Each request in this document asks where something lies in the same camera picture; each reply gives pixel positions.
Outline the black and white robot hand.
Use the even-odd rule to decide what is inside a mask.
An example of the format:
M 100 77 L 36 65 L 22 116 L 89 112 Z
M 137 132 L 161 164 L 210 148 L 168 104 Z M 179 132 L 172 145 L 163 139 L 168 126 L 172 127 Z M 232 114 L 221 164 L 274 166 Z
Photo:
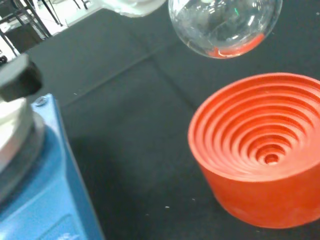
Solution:
M 145 17 L 159 9 L 166 0 L 101 0 L 103 8 L 129 18 Z

